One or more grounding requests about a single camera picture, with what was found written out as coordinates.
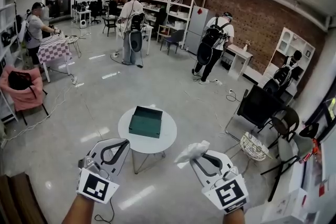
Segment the brick wall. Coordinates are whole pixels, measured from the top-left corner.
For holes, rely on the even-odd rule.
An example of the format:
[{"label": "brick wall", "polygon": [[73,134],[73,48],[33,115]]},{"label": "brick wall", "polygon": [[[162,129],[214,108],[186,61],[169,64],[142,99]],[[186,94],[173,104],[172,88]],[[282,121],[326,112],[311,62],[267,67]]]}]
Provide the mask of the brick wall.
[{"label": "brick wall", "polygon": [[251,41],[248,51],[254,56],[249,65],[260,73],[267,68],[284,27],[312,44],[316,50],[298,85],[298,94],[303,90],[320,57],[325,32],[300,14],[272,0],[206,0],[204,7],[219,14],[224,11],[232,13],[234,44],[243,48],[246,40]]}]

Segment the refrigerator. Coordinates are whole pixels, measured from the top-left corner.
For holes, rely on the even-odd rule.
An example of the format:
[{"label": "refrigerator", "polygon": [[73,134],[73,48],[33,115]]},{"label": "refrigerator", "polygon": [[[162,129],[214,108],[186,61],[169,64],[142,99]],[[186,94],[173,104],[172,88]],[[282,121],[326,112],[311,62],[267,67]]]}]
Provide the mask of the refrigerator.
[{"label": "refrigerator", "polygon": [[194,6],[184,43],[184,47],[188,48],[191,53],[197,54],[203,30],[208,21],[215,16],[216,13],[211,10]]}]

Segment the gray floor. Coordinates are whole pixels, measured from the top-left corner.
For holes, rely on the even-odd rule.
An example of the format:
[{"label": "gray floor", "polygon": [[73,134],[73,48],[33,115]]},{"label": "gray floor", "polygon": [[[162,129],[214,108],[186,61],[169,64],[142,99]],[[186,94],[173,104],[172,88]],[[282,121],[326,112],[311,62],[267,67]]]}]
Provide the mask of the gray floor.
[{"label": "gray floor", "polygon": [[[150,54],[142,54],[142,69],[122,66],[113,62],[109,55],[121,47],[122,40],[116,44],[114,33],[109,37],[102,34],[102,23],[82,31],[70,21],[57,26],[67,35],[91,33],[86,39],[79,40],[80,59],[71,48],[73,59],[70,62],[74,62],[70,66],[71,72],[78,77],[78,83],[84,84],[74,88],[66,74],[49,73],[51,83],[44,81],[44,89],[49,93],[44,101],[47,110],[51,111],[55,98],[63,89],[71,87],[65,94],[66,101],[44,123],[7,143],[2,157],[3,171],[9,176],[26,172],[48,223],[61,223],[76,196],[78,160],[101,137],[119,137],[118,121],[128,109],[155,104],[175,120],[177,139],[166,151],[166,159],[138,175],[133,173],[131,154],[127,156],[117,182],[121,187],[112,199],[116,212],[113,222],[221,223],[223,214],[201,193],[202,185],[190,165],[179,168],[173,161],[187,145],[202,140],[209,141],[210,149],[219,152],[234,146],[235,141],[220,132],[239,103],[229,102],[225,96],[229,89],[233,89],[240,100],[252,84],[244,78],[232,80],[220,65],[215,66],[209,78],[217,78],[223,86],[195,83],[191,74],[195,61],[190,55],[180,49],[177,54],[172,49],[167,55],[166,48],[160,51],[154,39]],[[58,68],[62,64],[51,66]],[[116,76],[102,79],[102,76],[115,72],[118,73]],[[28,125],[45,117],[41,109],[25,114]],[[18,123],[10,122],[7,125],[9,137],[24,128],[22,119]],[[248,158],[238,151],[239,146],[236,146],[227,155],[234,156],[233,163],[243,172]],[[137,155],[138,162],[143,157]],[[264,161],[248,165],[244,178],[250,194],[249,206],[260,205],[267,198],[267,185],[271,185],[265,183],[260,171],[274,164],[274,161]],[[112,211],[109,205],[96,204],[94,214],[110,219]]]}]

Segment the pink checkered tablecloth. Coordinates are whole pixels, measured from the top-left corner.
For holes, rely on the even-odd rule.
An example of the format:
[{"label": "pink checkered tablecloth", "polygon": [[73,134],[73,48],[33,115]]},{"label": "pink checkered tablecloth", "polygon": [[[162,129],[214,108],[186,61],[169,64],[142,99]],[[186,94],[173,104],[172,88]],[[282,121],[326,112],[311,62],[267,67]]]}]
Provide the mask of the pink checkered tablecloth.
[{"label": "pink checkered tablecloth", "polygon": [[60,35],[54,35],[42,39],[37,56],[40,63],[44,63],[64,56],[69,60],[71,52],[67,40]]}]

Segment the shoe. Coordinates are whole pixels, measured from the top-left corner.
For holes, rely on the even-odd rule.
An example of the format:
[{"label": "shoe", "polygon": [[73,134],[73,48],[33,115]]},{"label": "shoe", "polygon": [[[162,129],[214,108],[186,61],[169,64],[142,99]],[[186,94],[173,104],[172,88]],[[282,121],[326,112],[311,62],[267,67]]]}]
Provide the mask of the shoe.
[{"label": "shoe", "polygon": [[199,81],[199,84],[201,84],[201,85],[205,85],[205,84],[209,84],[209,82],[210,82],[210,81],[208,81],[208,80],[205,80],[205,81],[200,80],[200,81]]},{"label": "shoe", "polygon": [[193,74],[194,76],[199,76],[199,75],[200,75],[199,72],[195,72],[195,69],[192,69],[191,72],[192,72],[192,74]]}]

